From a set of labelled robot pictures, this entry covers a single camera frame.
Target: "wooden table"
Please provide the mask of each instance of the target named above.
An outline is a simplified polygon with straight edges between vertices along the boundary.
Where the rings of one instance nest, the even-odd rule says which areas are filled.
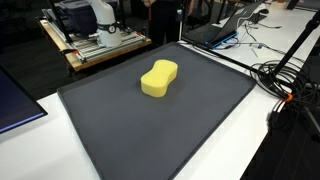
[[[59,51],[64,50],[64,49],[69,49],[66,42],[64,42],[63,39],[58,35],[58,33],[49,25],[49,22],[47,20],[40,20],[39,24],[40,24],[43,32],[46,35],[48,35],[48,37],[50,37],[51,40],[55,43],[55,45],[58,47]],[[94,65],[99,64],[101,62],[113,59],[115,57],[126,54],[128,52],[132,52],[134,50],[148,46],[150,44],[151,44],[151,39],[146,38],[146,41],[142,42],[141,44],[137,44],[137,45],[133,45],[128,48],[125,48],[125,49],[121,49],[121,50],[114,52],[112,54],[108,54],[106,56],[103,56],[97,60],[88,61],[85,63],[81,63],[81,61],[78,59],[78,57],[72,53],[66,54],[65,59],[67,60],[68,64],[72,67],[72,69],[75,72],[78,72],[80,70],[94,66]]]

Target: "black pants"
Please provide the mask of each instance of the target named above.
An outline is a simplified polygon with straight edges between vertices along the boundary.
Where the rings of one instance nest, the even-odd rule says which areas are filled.
[[[177,5],[174,2],[156,1],[151,6],[150,38],[161,46],[166,36],[167,43],[179,40],[180,23],[176,21]]]

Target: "person's leg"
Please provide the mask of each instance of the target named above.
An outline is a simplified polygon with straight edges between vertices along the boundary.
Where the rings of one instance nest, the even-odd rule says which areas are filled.
[[[176,21],[177,8],[175,5],[170,6],[170,17],[166,27],[167,43],[177,42],[179,40],[180,22]]]
[[[168,16],[163,3],[155,2],[151,6],[151,22],[149,35],[155,47],[163,44]]]

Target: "sponge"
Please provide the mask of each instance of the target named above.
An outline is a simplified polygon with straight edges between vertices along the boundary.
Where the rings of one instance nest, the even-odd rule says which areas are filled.
[[[178,65],[169,60],[157,60],[153,68],[141,77],[141,89],[152,97],[163,97],[169,84],[177,77]]]

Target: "black mat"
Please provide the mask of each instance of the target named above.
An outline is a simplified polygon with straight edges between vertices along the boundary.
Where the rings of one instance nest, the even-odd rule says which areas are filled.
[[[163,98],[142,93],[158,59],[179,66]],[[250,77],[171,43],[58,90],[102,179],[173,178],[250,92]]]

